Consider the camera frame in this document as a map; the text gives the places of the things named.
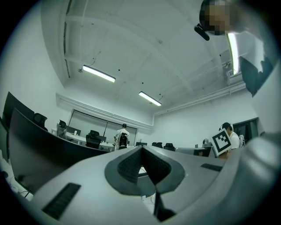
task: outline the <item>cable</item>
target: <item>cable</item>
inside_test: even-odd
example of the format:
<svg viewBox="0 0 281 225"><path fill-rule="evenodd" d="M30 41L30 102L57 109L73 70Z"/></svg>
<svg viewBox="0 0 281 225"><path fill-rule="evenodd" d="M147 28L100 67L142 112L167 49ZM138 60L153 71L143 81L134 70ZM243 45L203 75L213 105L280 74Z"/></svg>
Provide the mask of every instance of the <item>cable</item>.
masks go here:
<svg viewBox="0 0 281 225"><path fill-rule="evenodd" d="M162 98L163 98L164 96L162 95ZM158 101L160 101L162 98L160 98Z"/></svg>
<svg viewBox="0 0 281 225"><path fill-rule="evenodd" d="M29 191L23 191L23 192L29 192ZM23 193L23 192L19 192L19 194Z"/></svg>
<svg viewBox="0 0 281 225"><path fill-rule="evenodd" d="M95 61L91 65L93 65L95 62L96 62L96 58L95 58ZM91 65L88 65L88 66L91 66Z"/></svg>

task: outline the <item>black rubber pad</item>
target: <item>black rubber pad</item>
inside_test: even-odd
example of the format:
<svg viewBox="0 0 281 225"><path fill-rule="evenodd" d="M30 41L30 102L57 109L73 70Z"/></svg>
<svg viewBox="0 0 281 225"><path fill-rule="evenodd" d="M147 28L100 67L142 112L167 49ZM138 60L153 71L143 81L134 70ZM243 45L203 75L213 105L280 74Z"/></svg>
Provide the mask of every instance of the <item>black rubber pad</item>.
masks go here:
<svg viewBox="0 0 281 225"><path fill-rule="evenodd" d="M140 196L141 189L137 181L141 166L145 168L159 194L174 191L185 177L184 168L178 162L140 145L110 161L104 175L111 187L119 193Z"/></svg>
<svg viewBox="0 0 281 225"><path fill-rule="evenodd" d="M221 169L223 168L220 166L215 166L215 165L211 165L211 164L207 164L207 163L201 165L201 167L209 169L209 170L213 170L213 171L218 171L218 172L220 172Z"/></svg>
<svg viewBox="0 0 281 225"><path fill-rule="evenodd" d="M69 205L81 185L68 183L55 197L43 208L43 212L58 220Z"/></svg>

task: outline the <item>fluorescent ceiling light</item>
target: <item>fluorescent ceiling light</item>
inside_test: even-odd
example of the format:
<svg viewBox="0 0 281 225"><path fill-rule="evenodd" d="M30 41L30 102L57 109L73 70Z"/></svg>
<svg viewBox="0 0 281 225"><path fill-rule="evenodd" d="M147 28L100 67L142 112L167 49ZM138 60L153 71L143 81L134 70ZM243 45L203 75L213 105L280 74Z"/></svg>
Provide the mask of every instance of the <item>fluorescent ceiling light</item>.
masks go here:
<svg viewBox="0 0 281 225"><path fill-rule="evenodd" d="M110 76L110 75L107 75L107 74L105 74L105 73L103 73L103 72L101 72L101 71L98 71L98 70L96 70L96 69L93 69L93 68L91 68L91 67L89 67L89 66L87 66L87 65L84 65L83 66L83 70L85 70L85 71L87 71L87 72L90 72L90 73L92 73L92 74L94 74L94 75L97 75L97 76L100 76L100 77L102 77L102 78L104 78L104 79L107 79L107 80L109 80L109 81L111 81L111 82L115 82L115 78L114 77L112 77L112 76Z"/></svg>
<svg viewBox="0 0 281 225"><path fill-rule="evenodd" d="M232 56L233 75L235 75L236 73L238 73L239 70L237 41L236 41L235 34L233 33L229 33L227 37L228 37L231 56Z"/></svg>
<svg viewBox="0 0 281 225"><path fill-rule="evenodd" d="M142 91L139 93L139 95L141 97L144 97L145 99L149 100L150 102L154 103L157 106L161 106L162 105L160 102L156 101L155 99L153 99L152 97L148 96L146 93L144 93Z"/></svg>

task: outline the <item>ceiling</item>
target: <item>ceiling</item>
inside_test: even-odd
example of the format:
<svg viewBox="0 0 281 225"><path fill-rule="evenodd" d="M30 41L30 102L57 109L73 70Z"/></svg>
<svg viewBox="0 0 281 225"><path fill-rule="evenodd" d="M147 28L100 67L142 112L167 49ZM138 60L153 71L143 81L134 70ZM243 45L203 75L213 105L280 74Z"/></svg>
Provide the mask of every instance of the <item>ceiling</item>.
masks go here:
<svg viewBox="0 0 281 225"><path fill-rule="evenodd" d="M198 0L70 1L64 42L69 80L152 112L227 87L223 65L231 60L229 44L225 36L205 41L194 31L200 5ZM116 82L80 73L84 64ZM149 104L140 91L162 106Z"/></svg>

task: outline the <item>white wall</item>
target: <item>white wall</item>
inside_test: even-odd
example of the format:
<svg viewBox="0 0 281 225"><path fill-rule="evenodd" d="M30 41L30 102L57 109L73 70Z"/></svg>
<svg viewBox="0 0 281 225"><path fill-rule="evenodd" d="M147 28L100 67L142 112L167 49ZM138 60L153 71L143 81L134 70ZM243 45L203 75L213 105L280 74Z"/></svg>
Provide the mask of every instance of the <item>white wall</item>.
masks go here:
<svg viewBox="0 0 281 225"><path fill-rule="evenodd" d="M0 114L10 91L27 107L46 116L50 131L59 119L68 121L71 114L56 106L55 94L62 90L45 47L39 2L21 20L1 55Z"/></svg>
<svg viewBox="0 0 281 225"><path fill-rule="evenodd" d="M90 83L83 76L72 77L61 94L118 116L152 124L152 112L142 110L137 102L128 104L123 97L117 99L117 94Z"/></svg>
<svg viewBox="0 0 281 225"><path fill-rule="evenodd" d="M200 105L155 117L152 134L138 133L137 141L173 143L175 147L202 145L224 122L238 123L257 117L252 96L246 91L233 93Z"/></svg>

